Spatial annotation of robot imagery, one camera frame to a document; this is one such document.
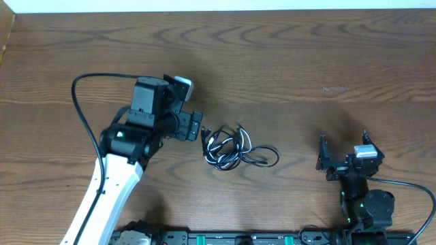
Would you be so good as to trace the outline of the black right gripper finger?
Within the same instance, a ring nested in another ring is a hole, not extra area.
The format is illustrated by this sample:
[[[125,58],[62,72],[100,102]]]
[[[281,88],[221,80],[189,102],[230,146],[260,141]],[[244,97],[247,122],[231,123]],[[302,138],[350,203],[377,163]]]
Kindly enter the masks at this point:
[[[383,159],[384,153],[373,143],[372,139],[369,137],[367,130],[365,129],[362,134],[362,142],[364,145],[372,145],[377,152],[377,158]]]
[[[327,147],[327,140],[325,135],[320,135],[320,148],[316,163],[316,170],[327,170],[332,167],[332,160]]]

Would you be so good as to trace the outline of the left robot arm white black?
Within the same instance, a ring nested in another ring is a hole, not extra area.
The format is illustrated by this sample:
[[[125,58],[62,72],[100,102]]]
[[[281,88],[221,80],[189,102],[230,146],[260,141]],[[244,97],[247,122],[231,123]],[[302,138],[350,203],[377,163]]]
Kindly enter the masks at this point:
[[[100,137],[94,136],[76,94],[72,94],[97,158],[89,187],[63,244],[108,244],[128,197],[150,158],[162,147],[163,139],[197,139],[202,113],[182,110],[194,88],[191,80],[168,75],[134,79],[130,105],[116,113]]]

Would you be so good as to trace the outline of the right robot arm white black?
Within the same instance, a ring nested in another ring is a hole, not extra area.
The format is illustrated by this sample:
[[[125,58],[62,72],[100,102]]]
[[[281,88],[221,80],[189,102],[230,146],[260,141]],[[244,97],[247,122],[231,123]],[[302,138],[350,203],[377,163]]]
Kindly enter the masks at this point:
[[[325,135],[320,136],[317,170],[326,172],[327,181],[341,186],[340,207],[349,227],[331,235],[332,244],[387,244],[386,228],[392,226],[394,195],[381,189],[370,189],[367,180],[379,171],[384,154],[368,133],[362,144],[343,161],[333,161]]]

